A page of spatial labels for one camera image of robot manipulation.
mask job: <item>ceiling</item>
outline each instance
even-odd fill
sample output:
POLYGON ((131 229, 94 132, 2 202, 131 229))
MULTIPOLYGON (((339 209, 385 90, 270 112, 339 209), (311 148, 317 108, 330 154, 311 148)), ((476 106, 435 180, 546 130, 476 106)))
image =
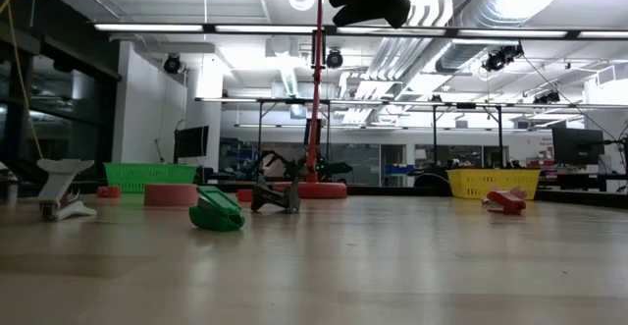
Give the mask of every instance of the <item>ceiling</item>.
MULTIPOLYGON (((210 23, 210 24, 305 24, 316 19, 315 8, 297 11, 288 0, 64 0, 95 22, 143 23, 210 23)), ((453 0, 453 7, 463 0, 453 0)), ((628 0, 553 0, 549 6, 530 19, 525 27, 628 27, 628 0)), ((326 2, 324 23, 331 24, 335 10, 326 2)), ((251 61, 264 60, 264 35, 144 35, 137 40, 141 49, 150 48, 150 55, 164 59, 165 52, 154 51, 162 44, 213 43, 228 62, 229 74, 224 87, 230 94, 246 88, 268 87, 280 81, 278 70, 251 67, 251 61)), ((301 45, 310 44, 308 36, 298 37, 301 45)), ((382 42, 376 37, 331 37, 328 47, 337 47, 344 57, 345 68, 329 70, 324 81, 338 82, 343 71, 368 68, 382 42)), ((569 95, 580 95, 581 80, 594 75, 592 71, 606 68, 616 60, 628 59, 626 42, 588 41, 523 41, 526 56, 548 80, 559 79, 562 90, 569 95)), ((200 64, 201 54, 182 54, 191 66, 200 64)), ((308 64, 296 69, 299 81, 311 81, 308 64)), ((505 93, 503 99, 515 97, 526 89, 538 87, 544 80, 526 61, 517 60, 498 75, 480 79, 471 71, 469 76, 455 76, 446 85, 452 95, 458 92, 505 93)), ((469 95, 470 98, 481 96, 469 95)))

